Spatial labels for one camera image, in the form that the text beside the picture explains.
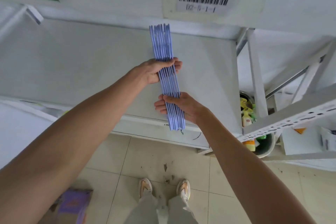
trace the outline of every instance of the tiled floor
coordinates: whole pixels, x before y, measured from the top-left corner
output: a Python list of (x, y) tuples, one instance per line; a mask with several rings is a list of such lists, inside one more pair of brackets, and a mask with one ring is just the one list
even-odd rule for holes
[[(336, 218), (336, 173), (283, 163), (267, 164), (320, 224)], [(148, 177), (159, 199), (159, 220), (180, 178), (191, 184), (189, 206), (199, 224), (250, 223), (216, 158), (195, 149), (110, 135), (96, 150), (74, 187), (93, 188), (87, 224), (122, 224), (138, 202), (138, 179)]]

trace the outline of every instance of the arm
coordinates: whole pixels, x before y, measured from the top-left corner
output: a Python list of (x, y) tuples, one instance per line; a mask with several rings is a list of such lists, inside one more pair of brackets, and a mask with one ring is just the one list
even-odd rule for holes
[(78, 176), (137, 94), (175, 63), (149, 60), (54, 122), (0, 171), (0, 223), (37, 223)]
[(164, 101), (174, 103), (185, 118), (199, 126), (236, 197), (254, 224), (315, 223), (276, 175), (213, 115), (187, 93), (180, 99), (159, 96), (155, 109), (167, 113)]

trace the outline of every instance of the sneaker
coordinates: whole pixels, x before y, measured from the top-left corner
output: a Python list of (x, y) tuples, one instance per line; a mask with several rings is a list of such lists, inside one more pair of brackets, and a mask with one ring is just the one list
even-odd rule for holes
[(153, 187), (147, 178), (142, 178), (139, 181), (139, 197), (142, 198), (146, 194), (152, 194)]
[(185, 201), (189, 200), (190, 197), (190, 184), (187, 179), (181, 180), (176, 188), (176, 194), (180, 195)]

